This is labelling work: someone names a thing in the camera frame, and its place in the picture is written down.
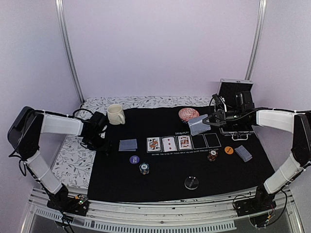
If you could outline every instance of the orange poker chip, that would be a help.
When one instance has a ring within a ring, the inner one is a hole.
[[[233,154],[234,150],[233,150],[232,147],[226,147],[226,148],[225,148],[225,152],[226,152],[227,154]]]

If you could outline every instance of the floral pattern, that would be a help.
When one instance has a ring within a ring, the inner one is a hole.
[[[209,97],[107,97],[88,98],[82,108],[92,112],[106,113],[109,105],[118,103],[124,109],[129,108],[159,108],[177,106],[207,106]],[[87,119],[91,114],[81,110],[77,117]],[[81,138],[67,136],[53,166],[53,173],[65,185],[75,188],[88,188],[95,151],[90,151],[80,145]]]

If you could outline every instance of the black tablecloth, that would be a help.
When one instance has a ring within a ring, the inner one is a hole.
[[[238,191],[259,185],[270,177],[274,170],[255,135],[247,141],[233,141],[222,136],[216,127],[206,133],[216,133],[221,147],[216,161],[207,159],[208,150],[187,150],[147,153],[148,137],[189,135],[189,127],[181,122],[178,112],[182,107],[125,110],[125,125],[109,125],[106,138],[112,141],[112,151],[106,156],[96,153],[88,187],[88,197],[100,201],[164,201],[205,197]],[[201,115],[209,113],[209,107],[194,107]],[[137,139],[138,149],[119,152],[119,142]],[[237,148],[243,145],[253,156],[244,162],[236,153],[228,155],[226,146]],[[138,164],[129,158],[137,155]],[[141,163],[148,163],[150,173],[142,175]],[[199,186],[188,190],[184,181],[195,176]]]

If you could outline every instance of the mug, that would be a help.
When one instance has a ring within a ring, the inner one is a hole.
[[[112,125],[125,124],[125,115],[120,104],[112,104],[107,108],[109,123]]]

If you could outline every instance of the patterned bowl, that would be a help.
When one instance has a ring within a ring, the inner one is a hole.
[[[178,113],[182,122],[187,123],[188,120],[198,117],[200,114],[193,108],[183,108]]]

